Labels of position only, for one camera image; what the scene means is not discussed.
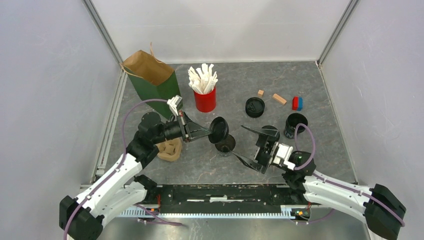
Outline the black coffee cup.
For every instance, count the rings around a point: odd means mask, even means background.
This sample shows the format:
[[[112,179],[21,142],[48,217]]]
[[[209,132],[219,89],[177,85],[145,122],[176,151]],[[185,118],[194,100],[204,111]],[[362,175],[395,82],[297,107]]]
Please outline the black coffee cup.
[[[298,124],[308,125],[308,119],[301,113],[290,114],[286,121],[283,134],[288,139],[294,139],[295,129]]]
[[[236,146],[236,140],[229,134],[226,139],[216,143],[214,146],[220,156],[229,157]]]
[[[272,125],[265,125],[262,127],[262,129],[267,129],[267,130],[275,130],[275,131],[279,131],[275,126]]]

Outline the green paper bag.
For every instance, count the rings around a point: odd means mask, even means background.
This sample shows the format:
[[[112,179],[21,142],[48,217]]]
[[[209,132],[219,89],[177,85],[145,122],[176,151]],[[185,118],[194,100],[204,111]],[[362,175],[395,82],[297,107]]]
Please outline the green paper bag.
[[[157,59],[152,47],[150,52],[136,51],[120,66],[141,100],[167,101],[176,95],[182,96],[174,68]]]

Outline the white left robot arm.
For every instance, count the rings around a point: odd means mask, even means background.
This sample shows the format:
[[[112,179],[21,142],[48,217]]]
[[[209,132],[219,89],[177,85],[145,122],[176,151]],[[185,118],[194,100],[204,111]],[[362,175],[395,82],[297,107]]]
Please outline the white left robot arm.
[[[172,121],[143,119],[113,167],[84,192],[76,197],[67,195],[61,200],[59,227],[63,229],[63,239],[96,240],[106,225],[130,206],[142,201],[153,203],[157,190],[149,178],[141,176],[126,189],[122,187],[157,156],[158,144],[179,138],[189,143],[213,132],[213,124],[204,127],[183,111]]]

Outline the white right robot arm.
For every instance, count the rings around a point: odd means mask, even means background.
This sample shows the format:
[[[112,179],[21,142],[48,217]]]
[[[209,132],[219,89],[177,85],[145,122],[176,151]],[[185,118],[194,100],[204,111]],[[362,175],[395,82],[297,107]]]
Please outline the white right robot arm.
[[[386,186],[348,183],[317,171],[314,142],[311,152],[301,151],[297,146],[279,143],[280,132],[273,126],[245,129],[258,135],[258,150],[253,159],[237,152],[234,155],[244,166],[260,173],[270,166],[283,170],[282,178],[290,188],[288,196],[293,203],[307,201],[326,206],[365,223],[381,238],[398,238],[407,209]]]

